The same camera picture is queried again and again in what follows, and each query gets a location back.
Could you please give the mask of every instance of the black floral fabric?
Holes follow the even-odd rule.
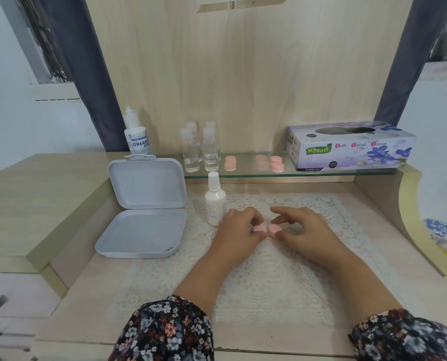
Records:
[[[405,309],[370,317],[353,328],[349,339],[359,361],[447,361],[447,327]]]
[[[394,309],[353,328],[358,361],[447,361],[447,328]],[[109,361],[210,361],[210,319],[177,296],[143,304],[124,327]]]

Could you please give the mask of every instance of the lace pattern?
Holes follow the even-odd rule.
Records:
[[[337,236],[373,269],[404,308],[426,316],[425,310],[334,194],[227,197],[227,210],[243,210],[247,206],[257,208],[266,225],[276,216],[270,206],[306,206],[323,214]],[[187,223],[179,251],[168,258],[133,260],[107,317],[127,319],[143,303],[171,295],[207,251],[217,228],[206,221],[203,197],[190,197],[185,210]],[[291,231],[298,231],[299,227],[299,224],[283,225]],[[217,297],[213,321],[258,326],[303,323],[334,326],[344,324],[343,317],[341,296],[330,274],[285,246],[265,239],[225,280]]]

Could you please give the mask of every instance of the person's left hand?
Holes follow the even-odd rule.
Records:
[[[243,211],[230,209],[219,224],[207,254],[232,271],[245,261],[267,234],[257,231],[249,235],[249,224],[263,223],[260,212],[249,206]]]

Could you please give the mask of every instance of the tissue box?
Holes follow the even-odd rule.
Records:
[[[416,136],[379,121],[287,128],[286,149],[297,171],[396,168]]]

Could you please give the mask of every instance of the white wall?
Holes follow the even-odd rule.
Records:
[[[417,136],[408,163],[424,174],[421,217],[447,222],[447,62],[426,64],[399,127]]]
[[[0,169],[35,153],[103,151],[81,100],[35,101],[31,74],[0,6]]]

